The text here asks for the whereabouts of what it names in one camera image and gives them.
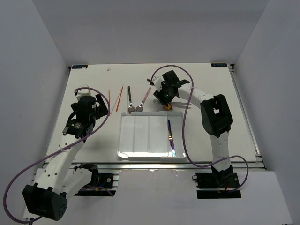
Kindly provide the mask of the ornate silver knife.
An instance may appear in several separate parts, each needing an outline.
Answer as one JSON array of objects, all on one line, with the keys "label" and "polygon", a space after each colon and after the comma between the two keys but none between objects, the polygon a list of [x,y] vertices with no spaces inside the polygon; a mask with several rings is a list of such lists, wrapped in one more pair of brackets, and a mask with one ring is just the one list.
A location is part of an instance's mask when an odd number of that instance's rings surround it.
[{"label": "ornate silver knife", "polygon": [[[163,107],[163,105],[157,99],[154,99],[153,103],[160,104]],[[174,108],[174,107],[177,107],[177,108],[186,108],[186,106],[187,106],[187,103],[183,103],[183,102],[174,102],[173,101],[170,104],[172,104],[172,108]]]}]

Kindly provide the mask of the rainbow iridescent knife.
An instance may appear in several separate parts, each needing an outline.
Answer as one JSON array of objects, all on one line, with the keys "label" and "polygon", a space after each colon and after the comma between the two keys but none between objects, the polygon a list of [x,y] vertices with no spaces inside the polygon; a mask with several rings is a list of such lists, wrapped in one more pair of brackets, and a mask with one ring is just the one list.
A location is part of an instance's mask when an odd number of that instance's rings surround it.
[{"label": "rainbow iridescent knife", "polygon": [[170,147],[171,147],[171,152],[172,155],[175,157],[176,156],[176,151],[175,151],[175,147],[174,147],[174,141],[173,141],[173,135],[172,135],[172,128],[171,128],[171,121],[168,120],[167,121],[167,125],[168,125],[168,132],[169,132],[169,143],[170,143]]}]

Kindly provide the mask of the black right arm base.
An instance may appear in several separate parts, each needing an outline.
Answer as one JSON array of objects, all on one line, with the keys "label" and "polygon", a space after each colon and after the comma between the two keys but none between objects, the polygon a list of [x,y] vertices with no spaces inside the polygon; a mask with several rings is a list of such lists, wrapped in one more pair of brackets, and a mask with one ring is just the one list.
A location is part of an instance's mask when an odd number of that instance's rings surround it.
[{"label": "black right arm base", "polygon": [[198,172],[192,176],[196,183],[197,199],[240,199],[239,178],[233,168],[229,172]]}]

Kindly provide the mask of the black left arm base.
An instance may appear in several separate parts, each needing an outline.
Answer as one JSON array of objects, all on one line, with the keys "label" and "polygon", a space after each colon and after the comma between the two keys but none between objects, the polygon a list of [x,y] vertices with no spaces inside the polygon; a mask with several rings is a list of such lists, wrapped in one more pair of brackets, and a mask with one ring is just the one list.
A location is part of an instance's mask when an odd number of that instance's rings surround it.
[{"label": "black left arm base", "polygon": [[91,173],[91,181],[84,185],[75,196],[108,196],[113,197],[118,186],[119,175],[112,172],[99,172],[95,164],[80,164],[74,167],[74,172],[84,169]]}]

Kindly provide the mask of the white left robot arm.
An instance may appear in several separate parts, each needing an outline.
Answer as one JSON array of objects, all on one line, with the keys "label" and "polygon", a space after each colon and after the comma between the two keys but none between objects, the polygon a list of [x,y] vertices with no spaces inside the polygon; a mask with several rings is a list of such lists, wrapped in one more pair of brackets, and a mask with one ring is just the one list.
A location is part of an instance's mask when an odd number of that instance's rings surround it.
[{"label": "white left robot arm", "polygon": [[51,158],[35,183],[26,185],[22,191],[29,213],[54,221],[63,217],[68,200],[81,188],[94,187],[100,180],[98,167],[92,163],[76,166],[69,178],[66,174],[86,137],[93,132],[96,121],[108,115],[108,108],[100,94],[80,95],[71,108],[73,111],[62,131],[59,153]]}]

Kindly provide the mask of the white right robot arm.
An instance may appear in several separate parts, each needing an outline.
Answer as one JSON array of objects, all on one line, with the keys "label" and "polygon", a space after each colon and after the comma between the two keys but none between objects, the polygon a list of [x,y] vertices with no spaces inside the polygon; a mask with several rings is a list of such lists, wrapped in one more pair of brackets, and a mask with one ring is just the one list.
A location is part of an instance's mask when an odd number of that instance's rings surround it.
[{"label": "white right robot arm", "polygon": [[233,117],[225,96],[208,94],[195,87],[193,78],[189,81],[180,80],[173,70],[160,76],[152,75],[149,82],[155,87],[154,96],[161,105],[167,107],[177,97],[201,110],[202,125],[211,141],[211,180],[217,187],[224,186],[229,181],[228,176],[233,173],[228,147]]}]

